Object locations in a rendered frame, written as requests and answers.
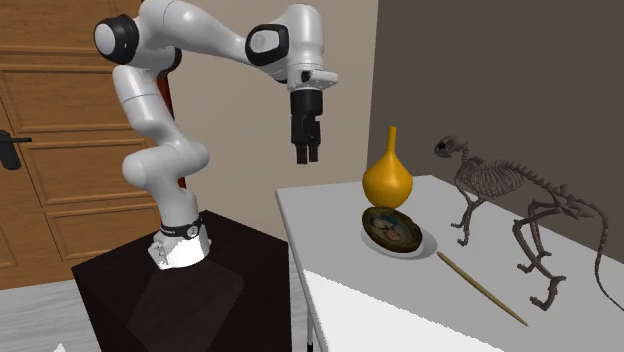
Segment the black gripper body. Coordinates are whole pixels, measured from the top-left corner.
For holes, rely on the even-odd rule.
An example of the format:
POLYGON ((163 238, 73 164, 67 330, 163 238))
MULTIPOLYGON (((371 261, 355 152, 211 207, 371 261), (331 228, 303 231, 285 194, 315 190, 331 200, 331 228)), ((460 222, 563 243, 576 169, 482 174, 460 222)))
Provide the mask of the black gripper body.
POLYGON ((293 91, 290 93, 290 109, 291 142, 295 144, 295 120, 304 119, 307 122, 309 137, 310 122, 323 114, 323 93, 314 89, 293 91))

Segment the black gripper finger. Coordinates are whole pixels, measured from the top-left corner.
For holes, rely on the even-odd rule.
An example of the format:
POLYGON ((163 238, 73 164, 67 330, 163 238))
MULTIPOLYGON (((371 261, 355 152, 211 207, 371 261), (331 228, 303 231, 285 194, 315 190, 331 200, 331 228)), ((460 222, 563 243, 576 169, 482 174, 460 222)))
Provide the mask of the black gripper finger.
POLYGON ((306 164, 308 162, 308 128, 304 119, 295 120, 295 149, 298 164, 306 164))
POLYGON ((320 122, 313 120, 309 124, 310 135, 308 137, 308 155, 310 162, 318 161, 318 148, 320 146, 320 122))

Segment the yellow bulb vase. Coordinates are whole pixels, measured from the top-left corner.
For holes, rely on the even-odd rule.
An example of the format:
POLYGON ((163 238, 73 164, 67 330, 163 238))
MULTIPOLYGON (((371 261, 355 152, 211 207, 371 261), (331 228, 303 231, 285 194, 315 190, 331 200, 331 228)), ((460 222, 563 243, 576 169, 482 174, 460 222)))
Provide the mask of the yellow bulb vase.
POLYGON ((398 208, 413 189, 413 177, 396 154, 396 137, 397 127, 389 126, 382 157, 362 177, 364 194, 376 207, 398 208))

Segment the white table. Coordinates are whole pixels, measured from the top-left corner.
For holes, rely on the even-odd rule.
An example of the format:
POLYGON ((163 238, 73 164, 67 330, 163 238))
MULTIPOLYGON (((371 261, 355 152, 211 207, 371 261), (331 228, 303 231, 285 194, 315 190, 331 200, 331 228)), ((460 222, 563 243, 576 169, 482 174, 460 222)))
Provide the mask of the white table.
POLYGON ((468 245, 453 226, 465 202, 456 188, 418 176, 402 211, 423 230, 417 258, 381 254, 362 239, 368 207, 358 182, 280 189, 284 226, 321 352, 624 352, 624 264, 550 230, 544 265, 566 278, 544 311, 548 279, 524 273, 514 215, 479 207, 468 245), (523 326, 436 254, 441 251, 528 323, 523 326))

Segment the round framed portrait plate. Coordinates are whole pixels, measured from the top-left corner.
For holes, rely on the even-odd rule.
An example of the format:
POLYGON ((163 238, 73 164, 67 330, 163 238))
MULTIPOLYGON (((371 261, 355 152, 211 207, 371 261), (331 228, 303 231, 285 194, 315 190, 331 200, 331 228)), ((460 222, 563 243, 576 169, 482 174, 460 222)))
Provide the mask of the round framed portrait plate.
POLYGON ((392 253, 412 253, 422 244, 422 230, 402 212, 385 206, 369 207, 362 214, 363 238, 392 253))

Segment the dark robot stand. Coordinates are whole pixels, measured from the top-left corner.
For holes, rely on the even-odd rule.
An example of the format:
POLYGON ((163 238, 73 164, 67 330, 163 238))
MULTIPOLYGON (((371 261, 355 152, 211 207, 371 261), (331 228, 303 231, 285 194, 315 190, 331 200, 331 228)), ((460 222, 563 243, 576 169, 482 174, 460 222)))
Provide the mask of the dark robot stand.
POLYGON ((73 267, 102 352, 292 352, 287 242, 205 210, 201 262, 161 270, 149 235, 73 267))

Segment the grey animal skeleton figure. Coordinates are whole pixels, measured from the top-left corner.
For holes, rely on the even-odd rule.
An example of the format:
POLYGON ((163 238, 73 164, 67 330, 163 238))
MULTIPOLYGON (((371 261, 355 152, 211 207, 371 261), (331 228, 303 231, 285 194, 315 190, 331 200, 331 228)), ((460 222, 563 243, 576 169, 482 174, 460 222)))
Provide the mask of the grey animal skeleton figure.
POLYGON ((542 264, 542 259, 550 255, 544 247, 538 226, 538 221, 544 217, 557 214, 564 214, 575 220, 600 217, 602 230, 596 250, 594 276, 597 282, 601 281, 599 270, 609 234, 609 219, 600 207, 576 197, 568 191, 565 184, 552 184, 521 163, 506 159, 486 161, 481 157, 472 156, 469 141, 458 135, 445 136, 434 146, 434 153, 440 158, 450 158, 456 152, 461 154, 461 163, 453 183, 467 203, 461 221, 453 225, 463 231, 464 236, 458 240, 460 245, 468 244, 472 215, 480 205, 510 194, 520 189, 524 182, 529 181, 551 197, 549 202, 531 201, 527 207, 527 216, 516 220, 512 225, 512 233, 529 259, 527 265, 519 264, 517 268, 525 273, 538 270, 549 280, 547 298, 542 301, 532 297, 530 302, 544 311, 548 310, 558 294, 558 285, 566 280, 564 276, 553 275, 542 264))

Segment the thin wooden stick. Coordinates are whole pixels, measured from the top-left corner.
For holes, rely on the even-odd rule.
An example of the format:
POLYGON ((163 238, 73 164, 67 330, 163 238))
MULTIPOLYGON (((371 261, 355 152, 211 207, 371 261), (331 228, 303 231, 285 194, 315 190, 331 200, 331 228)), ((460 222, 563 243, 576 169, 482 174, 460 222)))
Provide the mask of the thin wooden stick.
POLYGON ((525 327, 528 327, 528 323, 522 319, 517 313, 515 313, 510 307, 504 304, 500 299, 498 299, 495 295, 489 292, 483 285, 477 282, 472 276, 466 273, 463 269, 461 269, 456 263, 454 263, 449 257, 447 257, 441 251, 436 252, 437 256, 447 264, 454 272, 456 272, 460 277, 462 277, 468 284, 474 287, 478 292, 484 295, 487 299, 489 299, 492 303, 506 312, 508 315, 517 320, 520 324, 525 327))

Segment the brown wooden door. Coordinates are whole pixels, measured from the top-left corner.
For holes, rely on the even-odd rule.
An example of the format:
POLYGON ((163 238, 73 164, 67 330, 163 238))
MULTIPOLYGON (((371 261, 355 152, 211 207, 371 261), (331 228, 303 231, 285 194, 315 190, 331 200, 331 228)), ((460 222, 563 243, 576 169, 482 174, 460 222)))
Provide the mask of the brown wooden door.
POLYGON ((141 0, 0 0, 0 130, 20 168, 0 165, 0 290, 68 280, 85 260, 154 232, 157 205, 123 177, 150 146, 129 125, 102 19, 141 0))

